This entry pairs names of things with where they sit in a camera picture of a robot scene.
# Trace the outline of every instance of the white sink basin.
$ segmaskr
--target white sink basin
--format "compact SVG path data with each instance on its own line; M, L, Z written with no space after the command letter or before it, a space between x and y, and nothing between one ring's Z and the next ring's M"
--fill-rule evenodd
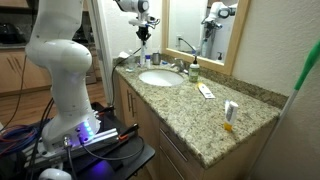
M143 82L155 86L175 86L183 82L183 77L175 72L154 69L139 75Z

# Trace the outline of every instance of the wall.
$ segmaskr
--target wall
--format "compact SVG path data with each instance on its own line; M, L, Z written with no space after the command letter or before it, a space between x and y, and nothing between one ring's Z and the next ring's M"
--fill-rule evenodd
M320 1L251 1L233 76L290 95L320 39ZM253 179L319 179L320 63L310 72Z
M198 48L200 45L201 21L205 18L207 10L207 1L201 0L175 0L170 1L170 21L168 47L176 48L176 36L182 35L182 38L191 46ZM191 48L183 41L180 41L180 50L191 52Z
M162 1L149 0L150 14L161 18ZM136 35L138 27L129 24L130 19L135 19L136 14L122 12L115 1L103 2L103 9L106 19L106 28L109 37L112 57L118 57L121 51L135 51L141 47L141 41ZM146 54L151 54L159 49L161 44L161 22L155 30L149 28L151 37L147 41Z

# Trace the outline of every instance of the mirror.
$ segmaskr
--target mirror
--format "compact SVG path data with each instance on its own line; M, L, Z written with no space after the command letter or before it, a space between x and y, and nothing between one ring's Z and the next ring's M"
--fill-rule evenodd
M164 0L163 53L231 75L249 1Z

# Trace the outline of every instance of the backsplash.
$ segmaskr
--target backsplash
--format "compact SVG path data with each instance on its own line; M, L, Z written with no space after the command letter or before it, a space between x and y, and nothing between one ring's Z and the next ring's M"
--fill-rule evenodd
M163 60L168 61L169 63L172 63L174 60L174 57L161 54ZM207 69L205 67L200 67L200 76L206 77L212 81L215 81L219 84L222 84L224 86L227 86L231 89L234 89L236 91L239 91L243 94L246 94L248 96L251 96L255 99L258 99L264 103L267 103L269 105L275 106L277 108L282 109L288 99L288 97L275 93L266 89L263 89L261 87L240 81L233 76L227 76L225 74L218 73L216 71Z

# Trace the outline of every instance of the toothpaste tube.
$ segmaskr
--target toothpaste tube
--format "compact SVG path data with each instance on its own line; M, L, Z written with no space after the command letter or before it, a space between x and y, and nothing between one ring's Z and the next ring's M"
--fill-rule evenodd
M227 131L232 131L232 125L236 119L238 110L238 104L227 100L225 102L225 122L224 122L224 129Z

